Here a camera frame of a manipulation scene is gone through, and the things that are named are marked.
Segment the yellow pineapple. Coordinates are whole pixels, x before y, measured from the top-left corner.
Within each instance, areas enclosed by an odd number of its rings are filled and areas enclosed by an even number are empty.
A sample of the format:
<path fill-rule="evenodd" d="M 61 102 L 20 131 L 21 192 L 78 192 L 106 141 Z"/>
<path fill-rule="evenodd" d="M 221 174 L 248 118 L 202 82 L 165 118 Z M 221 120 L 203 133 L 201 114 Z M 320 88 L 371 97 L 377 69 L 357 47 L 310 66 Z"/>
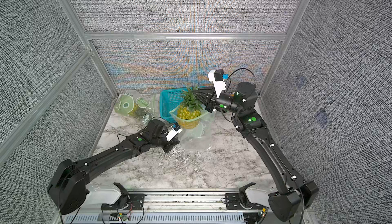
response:
<path fill-rule="evenodd" d="M 183 101 L 177 109 L 177 117 L 180 119 L 178 123 L 182 128 L 193 129 L 199 124 L 197 118 L 202 115 L 201 103 L 189 87 L 182 91 L 181 97 Z"/>

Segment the clear green zip-top bag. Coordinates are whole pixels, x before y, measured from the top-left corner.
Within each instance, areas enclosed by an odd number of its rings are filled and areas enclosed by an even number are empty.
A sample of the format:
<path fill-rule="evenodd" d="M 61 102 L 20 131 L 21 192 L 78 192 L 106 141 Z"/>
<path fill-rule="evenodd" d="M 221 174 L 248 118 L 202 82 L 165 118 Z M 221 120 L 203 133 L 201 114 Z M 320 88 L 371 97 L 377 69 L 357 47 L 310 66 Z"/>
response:
<path fill-rule="evenodd" d="M 185 150 L 209 150 L 212 147 L 212 126 L 216 112 L 209 113 L 201 109 L 200 112 L 196 112 L 196 115 L 199 115 L 198 117 L 187 120 L 179 117 L 178 112 L 180 112 L 180 115 L 192 115 L 192 113 L 183 113 L 183 111 L 184 109 L 179 105 L 169 112 L 182 129 L 178 136 L 180 145 Z"/>

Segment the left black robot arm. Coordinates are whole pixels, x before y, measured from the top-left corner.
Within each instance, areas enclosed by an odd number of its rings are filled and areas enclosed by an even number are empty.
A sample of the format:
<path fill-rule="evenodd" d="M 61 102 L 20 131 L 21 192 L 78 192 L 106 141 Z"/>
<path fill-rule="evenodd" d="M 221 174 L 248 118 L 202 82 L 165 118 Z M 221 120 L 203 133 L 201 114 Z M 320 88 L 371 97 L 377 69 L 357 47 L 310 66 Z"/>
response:
<path fill-rule="evenodd" d="M 170 152 L 179 144 L 176 136 L 181 132 L 182 127 L 178 123 L 169 129 L 163 121 L 152 119 L 144 129 L 127 136 L 110 149 L 75 162 L 70 159 L 61 162 L 48 185 L 47 192 L 60 214 L 70 214 L 85 202 L 86 185 L 96 177 L 151 148 L 162 148 L 165 153 Z"/>

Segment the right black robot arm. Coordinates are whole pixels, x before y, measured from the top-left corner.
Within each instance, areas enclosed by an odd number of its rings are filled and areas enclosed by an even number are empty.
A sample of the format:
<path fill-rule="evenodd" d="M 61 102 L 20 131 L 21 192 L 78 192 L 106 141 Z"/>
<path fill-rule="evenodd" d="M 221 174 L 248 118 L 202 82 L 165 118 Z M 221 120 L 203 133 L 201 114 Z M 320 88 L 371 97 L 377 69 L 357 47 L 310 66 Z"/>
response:
<path fill-rule="evenodd" d="M 218 92 L 214 87 L 198 88 L 194 96 L 208 112 L 232 112 L 231 121 L 238 132 L 253 146 L 268 168 L 277 188 L 268 194 L 268 203 L 275 216 L 286 222 L 299 208 L 309 208 L 319 192 L 314 181 L 305 180 L 276 145 L 267 124 L 255 109 L 258 98 L 255 85 L 238 84 L 233 96 Z"/>

